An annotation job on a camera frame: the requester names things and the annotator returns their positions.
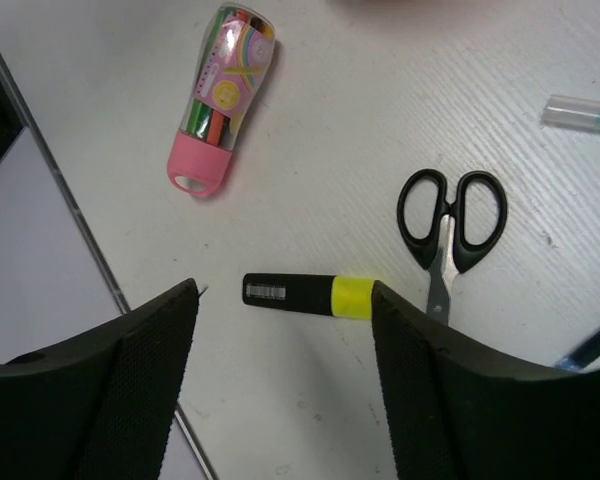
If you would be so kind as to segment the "green white pen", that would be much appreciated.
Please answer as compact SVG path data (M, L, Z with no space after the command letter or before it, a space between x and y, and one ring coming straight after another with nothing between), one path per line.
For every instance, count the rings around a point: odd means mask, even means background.
M551 95L540 120L552 127L600 133L600 101Z

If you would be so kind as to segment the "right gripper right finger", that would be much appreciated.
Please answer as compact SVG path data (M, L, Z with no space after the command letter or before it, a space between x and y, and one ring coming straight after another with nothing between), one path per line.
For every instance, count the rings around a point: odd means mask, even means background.
M600 369L492 349L381 282L372 331L401 479L600 479Z

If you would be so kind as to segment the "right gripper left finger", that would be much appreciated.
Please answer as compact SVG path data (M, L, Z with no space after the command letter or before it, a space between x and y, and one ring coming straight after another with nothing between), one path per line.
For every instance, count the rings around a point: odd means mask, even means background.
M0 479L158 478L198 310L187 279L0 364Z

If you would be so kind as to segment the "blue pen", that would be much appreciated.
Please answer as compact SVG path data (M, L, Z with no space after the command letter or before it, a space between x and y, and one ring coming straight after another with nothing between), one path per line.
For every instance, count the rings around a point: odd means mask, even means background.
M579 372L600 357L600 329L594 332L571 353L559 360L554 367L560 370Z

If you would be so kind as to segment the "yellow highlighter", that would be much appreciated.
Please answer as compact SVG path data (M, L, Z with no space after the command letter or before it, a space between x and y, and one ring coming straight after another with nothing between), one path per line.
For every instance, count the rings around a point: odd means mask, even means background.
M374 279L334 275L247 273L246 305L336 318L370 320Z

